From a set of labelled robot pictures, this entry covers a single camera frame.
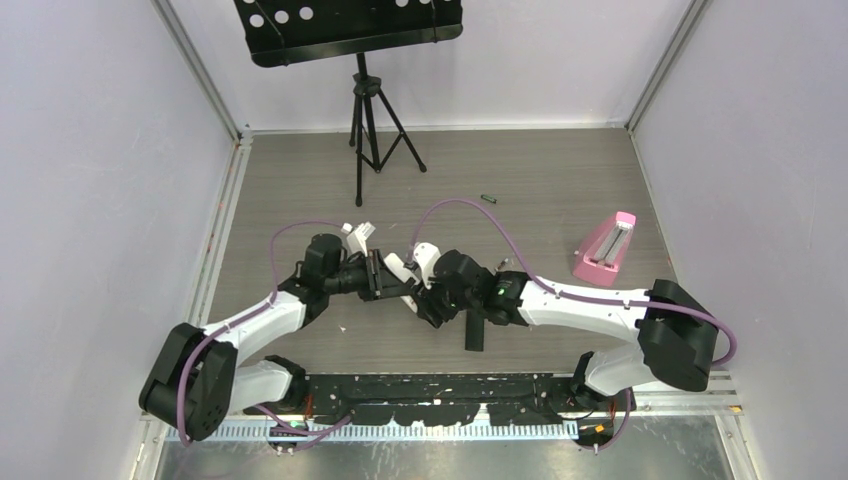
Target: light purple wall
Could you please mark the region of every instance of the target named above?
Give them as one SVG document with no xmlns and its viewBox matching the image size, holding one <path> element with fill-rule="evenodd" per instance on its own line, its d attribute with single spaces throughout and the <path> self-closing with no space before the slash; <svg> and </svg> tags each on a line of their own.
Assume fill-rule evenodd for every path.
<svg viewBox="0 0 848 480">
<path fill-rule="evenodd" d="M 240 125 L 350 129 L 353 57 L 260 68 L 233 0 L 172 3 Z M 458 39 L 369 53 L 368 71 L 408 127 L 623 125 L 688 4 L 463 0 Z M 382 106 L 375 115 L 391 125 Z"/>
<path fill-rule="evenodd" d="M 845 478 L 848 4 L 713 2 L 637 131 L 767 478 Z"/>
<path fill-rule="evenodd" d="M 0 476 L 123 478 L 231 141 L 149 0 L 4 4 L 0 132 Z"/>
</svg>

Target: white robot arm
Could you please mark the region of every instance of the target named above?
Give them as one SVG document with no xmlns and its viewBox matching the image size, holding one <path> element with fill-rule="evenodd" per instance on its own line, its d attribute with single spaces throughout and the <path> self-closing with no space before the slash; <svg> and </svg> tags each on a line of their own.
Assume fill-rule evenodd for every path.
<svg viewBox="0 0 848 480">
<path fill-rule="evenodd" d="M 674 282 L 658 280 L 651 290 L 606 290 L 540 279 L 555 292 L 616 301 L 586 303 L 550 293 L 524 272 L 492 273 L 467 255 L 456 250 L 441 254 L 427 243 L 416 246 L 411 263 L 395 254 L 384 258 L 365 245 L 373 231 L 370 224 L 347 228 L 346 249 L 338 236 L 316 235 L 276 295 L 202 329 L 175 327 L 141 392 L 141 408 L 175 425 L 179 372 L 188 354 L 213 332 L 219 334 L 193 366 L 187 388 L 186 431 L 191 438 L 211 434 L 231 411 L 267 402 L 298 405 L 306 395 L 302 368 L 279 357 L 240 365 L 272 340 L 307 326 L 327 308 L 330 295 L 341 293 L 357 293 L 364 301 L 402 298 L 436 328 L 466 311 L 469 318 L 496 325 L 557 325 L 624 340 L 622 347 L 581 357 L 570 389 L 574 402 L 586 409 L 655 380 L 690 391 L 706 388 L 717 330 L 684 315 L 627 306 L 653 300 L 704 311 Z M 257 311 L 249 321 L 236 322 Z"/>
</svg>

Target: wooden floor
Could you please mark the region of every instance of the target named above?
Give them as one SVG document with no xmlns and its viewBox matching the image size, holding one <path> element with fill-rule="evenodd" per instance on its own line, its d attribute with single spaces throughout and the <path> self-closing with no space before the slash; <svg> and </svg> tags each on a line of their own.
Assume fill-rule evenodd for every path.
<svg viewBox="0 0 848 480">
<path fill-rule="evenodd" d="M 268 240 L 279 226 L 306 219 L 377 231 L 369 246 L 403 256 L 424 210 L 450 197 L 498 199 L 487 205 L 511 232 L 533 268 L 552 280 L 571 276 L 572 252 L 616 210 L 637 226 L 616 287 L 648 288 L 673 278 L 636 155 L 624 130 L 451 131 L 410 134 L 429 172 L 420 173 L 400 145 L 379 175 L 366 169 L 362 208 L 353 204 L 355 161 L 344 134 L 258 136 L 254 139 L 209 321 L 247 308 L 271 288 Z M 393 140 L 380 134 L 385 150 Z M 284 234 L 277 265 L 288 275 L 320 227 Z M 445 207 L 421 240 L 456 248 L 494 268 L 513 255 L 477 211 Z M 260 355 L 278 354 L 310 372 L 571 372 L 589 350 L 618 340 L 556 327 L 486 327 L 486 351 L 466 352 L 464 317 L 435 330 L 400 300 L 365 304 L 335 296 L 307 328 Z"/>
</svg>

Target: tripod legs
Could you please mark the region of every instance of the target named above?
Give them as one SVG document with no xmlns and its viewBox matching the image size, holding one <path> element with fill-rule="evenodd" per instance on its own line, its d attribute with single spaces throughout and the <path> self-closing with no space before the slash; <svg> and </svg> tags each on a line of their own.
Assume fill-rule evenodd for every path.
<svg viewBox="0 0 848 480">
<path fill-rule="evenodd" d="M 404 130 L 403 125 L 401 125 L 400 119 L 397 118 L 394 109 L 389 104 L 389 99 L 386 98 L 386 94 L 383 93 L 383 90 L 380 90 L 379 92 L 377 92 L 377 94 L 380 95 L 380 100 L 383 101 L 383 106 L 386 107 L 386 111 L 389 112 L 389 116 L 391 116 L 392 121 L 395 122 L 395 127 L 397 127 L 398 129 L 398 134 L 406 142 L 406 146 L 409 147 L 409 151 L 412 152 L 412 156 L 415 157 L 415 161 L 418 163 L 418 169 L 422 172 L 426 172 L 427 165 L 424 165 L 424 162 L 421 161 L 421 157 L 418 156 L 418 151 L 415 150 L 415 147 L 412 145 L 412 141 L 409 140 L 409 136 L 406 134 L 406 130 Z"/>
<path fill-rule="evenodd" d="M 356 145 L 356 140 L 354 140 L 353 136 L 356 134 L 356 112 L 360 110 L 359 106 L 359 97 L 353 101 L 353 118 L 350 121 L 350 141 L 347 142 L 351 147 Z"/>
<path fill-rule="evenodd" d="M 374 171 L 380 173 L 383 163 L 380 161 L 380 152 L 377 149 L 377 130 L 374 128 L 374 109 L 371 108 L 371 97 L 363 97 L 365 103 L 365 120 L 368 122 L 368 143 L 371 145 L 371 161 L 374 162 Z"/>
<path fill-rule="evenodd" d="M 389 100 L 383 93 L 381 89 L 382 80 L 379 77 L 368 75 L 365 68 L 364 54 L 357 54 L 356 60 L 359 66 L 359 73 L 353 76 L 356 81 L 356 86 L 353 89 L 353 118 L 351 119 L 350 140 L 348 140 L 348 144 L 351 147 L 356 146 L 356 206 L 360 207 L 362 206 L 363 162 L 368 164 L 374 172 L 380 173 L 389 161 L 389 157 L 391 157 L 392 153 L 394 153 L 395 148 L 400 143 L 400 140 L 403 139 L 403 141 L 406 142 L 406 146 L 409 147 L 409 151 L 412 152 L 412 156 L 415 157 L 415 162 L 418 163 L 418 169 L 422 172 L 426 172 L 427 166 L 421 161 L 418 151 L 415 150 L 406 130 L 400 123 L 400 119 L 398 119 L 397 114 L 389 104 Z M 380 158 L 380 151 L 377 147 L 377 129 L 374 125 L 374 108 L 371 104 L 371 99 L 377 95 L 380 96 L 380 100 L 383 102 L 383 105 L 392 117 L 395 127 L 398 129 L 398 136 L 395 138 L 395 141 L 392 142 L 392 146 L 389 147 L 389 151 L 386 153 L 385 158 Z M 368 144 L 371 146 L 371 159 L 362 154 L 362 141 L 366 139 L 368 140 Z"/>
<path fill-rule="evenodd" d="M 362 206 L 362 97 L 353 102 L 353 127 L 356 131 L 356 206 Z"/>
</svg>

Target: purple cable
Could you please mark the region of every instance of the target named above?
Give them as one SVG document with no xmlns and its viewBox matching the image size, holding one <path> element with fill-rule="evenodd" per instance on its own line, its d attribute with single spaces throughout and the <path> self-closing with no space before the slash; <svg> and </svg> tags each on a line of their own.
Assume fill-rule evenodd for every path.
<svg viewBox="0 0 848 480">
<path fill-rule="evenodd" d="M 630 420 L 630 400 L 633 398 L 633 389 L 628 388 L 624 390 L 624 419 L 621 421 L 621 425 L 618 426 L 618 430 L 612 435 L 612 438 L 603 445 L 598 446 L 598 451 L 603 452 L 608 449 L 615 443 L 616 440 L 621 436 L 621 433 L 624 432 L 624 428 L 627 427 L 627 422 Z"/>
<path fill-rule="evenodd" d="M 264 405 L 256 405 L 256 407 L 254 407 L 254 408 L 256 408 L 260 412 L 264 413 L 265 415 L 271 417 L 272 420 L 277 422 L 277 425 L 279 425 L 279 427 L 273 427 L 273 428 L 271 428 L 271 431 L 291 433 L 293 435 L 302 435 L 302 436 L 307 436 L 307 437 L 308 436 L 327 436 L 327 435 L 335 432 L 336 430 L 342 428 L 345 424 L 347 424 L 350 421 L 350 419 L 348 419 L 348 422 L 344 422 L 344 423 L 339 421 L 339 423 L 336 423 L 335 425 L 333 425 L 329 428 L 326 428 L 324 430 L 317 430 L 317 431 L 309 432 L 309 431 L 304 431 L 304 430 L 298 430 L 298 429 L 292 427 L 288 422 L 286 422 L 282 418 L 278 417 L 277 414 L 275 414 L 274 412 L 269 410 Z"/>
<path fill-rule="evenodd" d="M 292 223 L 290 225 L 286 225 L 281 229 L 274 232 L 274 235 L 271 236 L 271 241 L 268 246 L 268 256 L 271 259 L 271 274 L 274 278 L 274 284 L 271 287 L 271 296 L 266 303 L 263 303 L 261 307 L 256 308 L 250 312 L 247 312 L 243 316 L 233 320 L 229 325 L 224 325 L 218 330 L 215 330 L 211 334 L 207 335 L 206 338 L 201 340 L 201 342 L 195 347 L 195 349 L 191 352 L 191 355 L 188 356 L 188 359 L 183 366 L 183 370 L 180 373 L 180 382 L 177 384 L 177 432 L 180 436 L 180 442 L 186 447 L 191 445 L 191 439 L 188 438 L 188 434 L 185 431 L 185 394 L 186 387 L 188 385 L 188 376 L 191 373 L 191 369 L 194 368 L 194 364 L 197 362 L 197 357 L 200 356 L 200 353 L 212 343 L 213 340 L 223 335 L 225 332 L 229 331 L 232 328 L 238 327 L 244 322 L 250 320 L 251 318 L 259 315 L 260 313 L 267 310 L 274 302 L 277 300 L 277 285 L 280 283 L 280 278 L 277 273 L 277 266 L 274 263 L 274 241 L 277 239 L 280 234 L 283 232 L 302 225 L 329 225 L 332 227 L 341 228 L 342 226 L 333 223 L 327 222 L 325 220 L 307 220 L 303 222 Z"/>
<path fill-rule="evenodd" d="M 298 446 L 294 447 L 292 449 L 292 453 L 302 452 L 302 451 L 306 450 L 307 448 L 314 447 L 318 442 L 320 442 L 321 440 L 324 440 L 325 438 L 327 438 L 328 435 L 330 435 L 334 431 L 338 430 L 339 428 L 342 428 L 343 426 L 347 425 L 348 423 L 350 423 L 350 417 L 345 417 L 345 418 L 339 420 L 339 423 L 333 425 L 330 428 L 322 430 L 321 433 L 323 433 L 323 435 L 317 436 L 317 437 L 313 438 L 312 440 L 310 440 L 306 443 L 301 443 Z"/>
<path fill-rule="evenodd" d="M 564 297 L 564 298 L 567 298 L 569 300 L 575 300 L 575 301 L 578 301 L 578 302 L 593 303 L 593 304 L 596 304 L 596 305 L 618 306 L 618 307 L 627 307 L 628 306 L 628 305 L 625 305 L 625 303 L 622 302 L 621 300 L 614 300 L 614 299 L 607 299 L 607 298 L 597 298 L 597 297 L 587 297 L 585 295 L 577 295 L 577 294 L 574 294 L 574 293 L 569 293 L 569 292 L 564 292 L 564 291 L 563 292 L 557 292 L 556 290 L 554 290 L 553 287 L 542 282 L 542 280 L 538 276 L 536 276 L 536 274 L 530 269 L 529 265 L 527 264 L 527 261 L 524 260 L 524 255 L 521 254 L 521 251 L 518 249 L 518 246 L 515 244 L 515 241 L 513 241 L 512 237 L 509 235 L 509 233 L 507 233 L 506 229 L 498 221 L 498 219 L 495 218 L 495 216 L 492 215 L 491 212 L 489 212 L 488 210 L 483 208 L 483 206 L 481 206 L 478 203 L 473 202 L 471 200 L 466 200 L 464 198 L 449 198 L 447 200 L 442 200 L 441 202 L 437 202 L 432 207 L 430 207 L 426 212 L 424 212 L 424 215 L 422 215 L 421 219 L 418 221 L 418 225 L 415 226 L 415 232 L 412 234 L 412 242 L 410 242 L 410 244 L 409 244 L 409 254 L 407 255 L 407 261 L 412 260 L 412 255 L 413 255 L 413 250 L 415 249 L 415 244 L 418 242 L 418 236 L 421 233 L 421 227 L 424 226 L 424 222 L 427 220 L 427 217 L 429 217 L 434 211 L 436 211 L 437 209 L 441 208 L 442 206 L 444 206 L 448 203 L 464 203 L 466 205 L 470 205 L 470 206 L 476 208 L 477 210 L 480 211 L 480 213 L 485 215 L 486 218 L 488 218 L 489 221 L 492 222 L 492 224 L 495 226 L 495 228 L 498 229 L 498 231 L 503 236 L 504 240 L 506 240 L 506 243 L 509 244 L 509 247 L 512 249 L 513 253 L 515 254 L 516 260 L 518 260 L 518 263 L 521 265 L 521 267 L 524 269 L 524 271 L 527 273 L 527 275 L 530 277 L 530 279 L 533 280 L 534 283 L 539 285 L 539 287 L 542 288 L 542 290 L 544 290 L 548 293 L 552 293 L 554 295 Z M 716 366 L 723 365 L 723 364 L 727 363 L 728 361 L 730 361 L 730 359 L 733 358 L 734 355 L 736 355 L 736 335 L 734 335 L 733 331 L 730 330 L 730 327 L 728 327 L 724 322 L 722 322 L 721 320 L 718 320 L 717 318 L 713 317 L 712 315 L 709 315 L 709 314 L 706 314 L 704 312 L 695 310 L 693 308 L 681 307 L 679 305 L 673 305 L 673 304 L 664 303 L 664 302 L 633 301 L 633 302 L 629 303 L 629 306 L 630 307 L 643 307 L 643 308 L 656 308 L 656 309 L 661 309 L 661 310 L 667 310 L 667 311 L 670 311 L 670 312 L 682 313 L 684 315 L 690 315 L 692 317 L 695 317 L 697 319 L 700 319 L 700 320 L 703 320 L 707 323 L 710 323 L 711 325 L 716 327 L 718 330 L 722 331 L 727 336 L 729 347 L 727 349 L 727 353 L 723 357 L 713 361 L 713 365 L 716 365 Z"/>
</svg>

